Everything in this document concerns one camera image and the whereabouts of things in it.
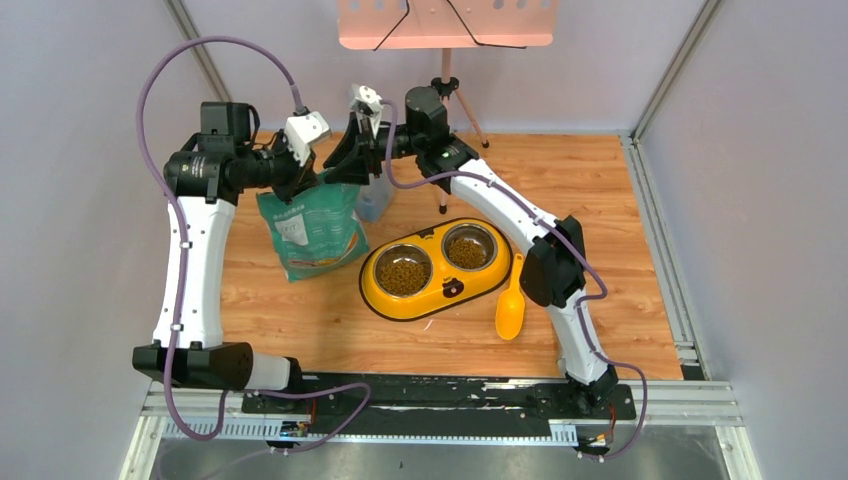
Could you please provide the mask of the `green pet food bag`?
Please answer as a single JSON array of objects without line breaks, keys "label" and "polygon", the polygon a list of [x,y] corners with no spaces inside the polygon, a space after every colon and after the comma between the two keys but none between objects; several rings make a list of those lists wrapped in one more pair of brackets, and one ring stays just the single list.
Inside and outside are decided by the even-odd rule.
[{"label": "green pet food bag", "polygon": [[272,246],[291,283],[353,263],[369,251],[355,211],[358,185],[319,183],[285,203],[272,192],[258,193],[257,206]]}]

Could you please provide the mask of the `yellow plastic scoop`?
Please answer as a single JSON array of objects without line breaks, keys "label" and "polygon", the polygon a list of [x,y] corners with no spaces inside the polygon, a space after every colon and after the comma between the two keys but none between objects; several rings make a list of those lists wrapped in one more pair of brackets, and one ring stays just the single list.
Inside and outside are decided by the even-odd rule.
[{"label": "yellow plastic scoop", "polygon": [[495,329],[503,340],[515,339],[523,327],[526,302],[521,292],[520,275],[525,257],[516,253],[507,288],[499,295],[495,313]]}]

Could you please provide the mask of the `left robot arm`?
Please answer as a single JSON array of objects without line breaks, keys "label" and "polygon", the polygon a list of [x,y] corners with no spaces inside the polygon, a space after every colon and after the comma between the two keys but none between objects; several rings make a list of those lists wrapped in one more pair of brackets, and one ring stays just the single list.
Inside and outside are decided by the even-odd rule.
[{"label": "left robot arm", "polygon": [[271,188],[285,201],[313,187],[315,144],[330,128],[306,107],[289,117],[272,143],[256,145],[257,110],[246,103],[204,102],[199,132],[163,168],[171,240],[165,296],[150,344],[132,354],[133,368],[178,388],[268,390],[283,413],[306,400],[298,361],[226,342],[221,284],[227,238],[239,196]]}]

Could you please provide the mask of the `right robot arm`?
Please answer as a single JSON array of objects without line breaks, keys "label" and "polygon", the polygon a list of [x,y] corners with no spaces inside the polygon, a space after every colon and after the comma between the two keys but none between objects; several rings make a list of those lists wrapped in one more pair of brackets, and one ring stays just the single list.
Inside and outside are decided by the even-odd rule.
[{"label": "right robot arm", "polygon": [[619,377],[591,321],[588,303],[593,297],[586,279],[597,273],[586,259],[579,221],[557,218],[500,178],[453,133],[434,88],[418,86],[407,92],[403,122],[396,111],[390,119],[383,117],[392,105],[370,87],[353,86],[347,129],[324,163],[329,182],[366,185],[372,177],[387,175],[393,186],[403,188],[392,162],[413,157],[422,175],[420,184],[433,184],[482,213],[525,256],[519,285],[548,313],[559,342],[558,367],[574,385],[573,408],[584,417],[601,414],[611,403]]}]

